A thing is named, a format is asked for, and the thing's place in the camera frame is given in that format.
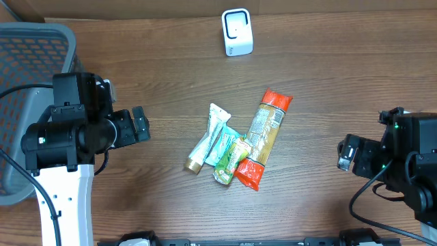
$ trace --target blue packet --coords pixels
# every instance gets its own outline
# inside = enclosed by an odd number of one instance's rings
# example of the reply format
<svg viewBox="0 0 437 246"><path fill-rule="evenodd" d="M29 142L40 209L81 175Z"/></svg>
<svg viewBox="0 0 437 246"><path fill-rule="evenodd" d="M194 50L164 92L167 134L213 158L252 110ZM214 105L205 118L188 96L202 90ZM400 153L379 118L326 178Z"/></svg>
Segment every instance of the blue packet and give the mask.
<svg viewBox="0 0 437 246"><path fill-rule="evenodd" d="M225 124L221 130L220 138L214 145L210 155L206 158L205 163L215 167L225 154L226 150L229 149L232 143L239 137L239 133Z"/></svg>

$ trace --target wooden tabletop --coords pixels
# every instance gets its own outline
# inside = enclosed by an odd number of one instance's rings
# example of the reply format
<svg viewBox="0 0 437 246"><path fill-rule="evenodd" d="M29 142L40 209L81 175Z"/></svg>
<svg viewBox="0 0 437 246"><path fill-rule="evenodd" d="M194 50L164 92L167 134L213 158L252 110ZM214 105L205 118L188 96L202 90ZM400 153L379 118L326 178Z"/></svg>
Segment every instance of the wooden tabletop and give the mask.
<svg viewBox="0 0 437 246"><path fill-rule="evenodd" d="M348 212L366 180L337 169L337 144L347 133L379 140L379 110L437 111L437 10L253 16L255 48L241 57L226 57L219 17L67 25L86 69L114 82L115 109L143 106L152 135L110 151L94 179L95 241L139 230L192 240L302 239L367 227ZM197 176L184 172L209 104L245 133L267 87L294 100L260 190L236 179L224 187L207 165ZM405 204L368 191L355 208L420 233ZM0 221L0 245L41 245L34 199L0 208Z"/></svg>

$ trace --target snack package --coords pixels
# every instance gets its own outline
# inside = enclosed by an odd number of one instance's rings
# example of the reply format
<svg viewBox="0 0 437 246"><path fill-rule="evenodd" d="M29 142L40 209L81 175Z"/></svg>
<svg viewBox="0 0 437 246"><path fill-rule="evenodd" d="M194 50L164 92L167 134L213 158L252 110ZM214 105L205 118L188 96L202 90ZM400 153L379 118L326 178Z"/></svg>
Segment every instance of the snack package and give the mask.
<svg viewBox="0 0 437 246"><path fill-rule="evenodd" d="M252 153L238 166L235 176L246 186L258 191L268 155L281 126L292 96L284 96L267 89L257 113L253 118L247 139L252 145Z"/></svg>
<svg viewBox="0 0 437 246"><path fill-rule="evenodd" d="M251 153L251 149L247 139L237 138L214 168L212 175L217 182L228 185L234 176L238 163Z"/></svg>
<svg viewBox="0 0 437 246"><path fill-rule="evenodd" d="M219 106L211 103L210 117L208 119L208 128L205 135L200 139L199 143L194 147L194 150L188 156L185 162L185 167L189 170L199 173L203 163L211 151L212 144L216 141L220 130L230 119L231 114L221 109Z"/></svg>
<svg viewBox="0 0 437 246"><path fill-rule="evenodd" d="M205 163L215 167L225 154L226 150L228 150L232 143L235 142L235 140L239 137L240 134L225 124L221 130L220 138L216 142L216 145L214 145L212 148L210 155L205 160Z"/></svg>

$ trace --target perforated basket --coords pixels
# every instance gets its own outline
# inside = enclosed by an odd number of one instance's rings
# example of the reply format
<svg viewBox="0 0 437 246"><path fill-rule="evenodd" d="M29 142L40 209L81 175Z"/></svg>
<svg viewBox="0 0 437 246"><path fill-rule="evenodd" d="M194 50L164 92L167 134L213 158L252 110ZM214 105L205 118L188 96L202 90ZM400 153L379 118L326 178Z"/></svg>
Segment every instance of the perforated basket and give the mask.
<svg viewBox="0 0 437 246"><path fill-rule="evenodd" d="M51 83L60 72L82 71L76 56L76 39L63 25L0 23L0 92L32 83ZM53 103L50 89L28 89L0 100L0 148L22 167L21 137ZM33 186L0 159L0 205L10 205L32 195Z"/></svg>

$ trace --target black cable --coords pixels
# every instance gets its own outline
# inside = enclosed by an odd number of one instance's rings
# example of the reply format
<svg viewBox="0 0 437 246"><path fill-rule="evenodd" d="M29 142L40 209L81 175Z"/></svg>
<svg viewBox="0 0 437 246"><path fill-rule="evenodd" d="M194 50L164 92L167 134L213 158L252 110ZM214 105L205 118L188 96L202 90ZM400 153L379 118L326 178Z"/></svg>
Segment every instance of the black cable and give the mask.
<svg viewBox="0 0 437 246"><path fill-rule="evenodd" d="M104 160L102 165L100 166L100 168L94 173L94 176L97 176L99 173L101 173L108 165L108 159L109 159L109 154L108 151L104 152Z"/></svg>
<svg viewBox="0 0 437 246"><path fill-rule="evenodd" d="M375 221L372 221L372 220L370 220L370 219L366 219L366 218L364 218L364 217L361 217L360 215L357 215L355 212L354 212L354 210L353 210L353 205L354 205L354 203L355 203L355 201L356 201L356 199L367 189L367 188L369 188L369 186L373 183L373 182L375 182L375 180L377 180L381 175L383 175L384 174L384 172L390 167L390 165L391 165L391 163L393 162L393 160L391 160L391 161L389 161L389 163L386 165L386 167L383 169L383 170L381 170L381 172L379 172L378 174L376 174L376 176L375 177L373 177L371 180L369 180L366 184L364 184L364 186L363 187L361 187L361 189L359 189L356 193L355 193L355 195L352 197L352 199L350 200L350 202L349 202L349 213L355 218L355 219L358 219L359 221L361 221L361 222L364 222L364 223L367 223L367 224L369 224L369 225L371 225L371 226L376 226L377 228L381 228L381 229L384 229L384 230L388 230L388 231L390 231L390 232L394 232L394 233L398 233L398 234L401 234L401 235L404 235L404 236L408 236L408 237L410 237L410 238L413 238L413 239L416 239L416 240L418 240L418 241L421 241L421 242L424 242L424 243L427 243L427 244L429 244L429 245L432 245L432 246L437 246L437 243L436 242L434 242L434 241L432 241L432 240L429 240L428 238L424 238L424 237L422 237L422 236L419 236L419 235L417 235L417 234L414 234L414 233L411 233L411 232L406 232L406 231L404 231L404 230L400 230L400 229L398 229L398 228L394 228L394 227L391 227L391 226L389 226L389 225L384 225L384 224L381 224L381 223L378 223L378 222L375 222Z"/></svg>
<svg viewBox="0 0 437 246"><path fill-rule="evenodd" d="M405 180L407 180L409 185L412 185L411 178L410 178L410 161L412 156L415 154L419 154L419 153L417 151L412 151L407 154L407 157L405 159Z"/></svg>
<svg viewBox="0 0 437 246"><path fill-rule="evenodd" d="M29 173L26 172L17 162L14 161L6 152L3 151L3 149L0 148L0 156L5 159L6 162L8 162L13 168L15 168L21 175L23 175L31 184L35 186L35 188L41 193L42 197L46 200L48 209L50 210L51 219L53 220L53 227L55 229L55 238L56 238L56 245L61 246L61 231L59 229L59 222L57 220L58 215L55 210L55 206L53 206L51 198L48 196L46 190L44 187L41 186L41 184L32 177Z"/></svg>
<svg viewBox="0 0 437 246"><path fill-rule="evenodd" d="M29 89L29 88L53 88L53 85L45 85L45 84L19 85L16 87L12 87L4 92L1 92L0 99L2 99L4 96L7 96L8 94L11 94L12 92L16 92L22 89Z"/></svg>
<svg viewBox="0 0 437 246"><path fill-rule="evenodd" d="M376 192L376 190L378 190L378 188L383 186L383 185L385 185L385 184L384 183L375 184L371 190L373 191L373 193L375 195L377 195L378 197L384 198L387 201L390 201L390 202L403 202L404 197L386 197L386 196L378 194L378 192Z"/></svg>

